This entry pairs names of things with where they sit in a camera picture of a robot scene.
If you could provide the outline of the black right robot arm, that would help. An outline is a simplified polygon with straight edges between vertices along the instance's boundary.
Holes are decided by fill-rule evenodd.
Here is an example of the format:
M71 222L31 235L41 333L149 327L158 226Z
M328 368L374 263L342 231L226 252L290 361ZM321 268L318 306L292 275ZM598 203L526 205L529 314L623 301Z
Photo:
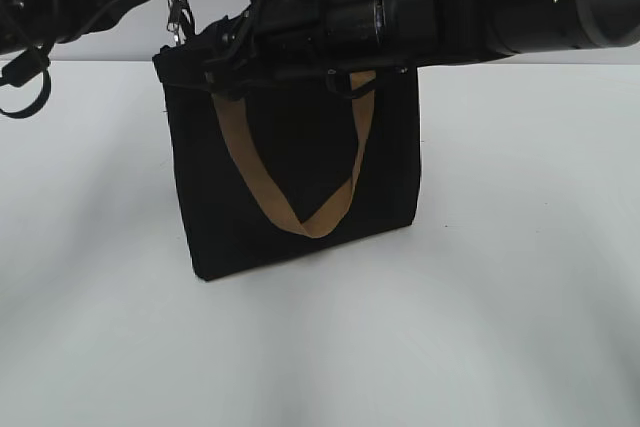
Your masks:
M339 75L618 48L639 0L252 0L203 64L215 91Z

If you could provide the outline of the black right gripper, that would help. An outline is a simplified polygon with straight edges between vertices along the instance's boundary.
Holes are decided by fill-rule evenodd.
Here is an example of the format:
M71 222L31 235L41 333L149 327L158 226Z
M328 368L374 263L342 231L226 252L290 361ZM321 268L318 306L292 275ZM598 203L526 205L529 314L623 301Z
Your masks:
M211 28L211 55L202 67L219 95L320 79L340 97L363 97L384 83L375 64L385 36L384 0L250 0Z

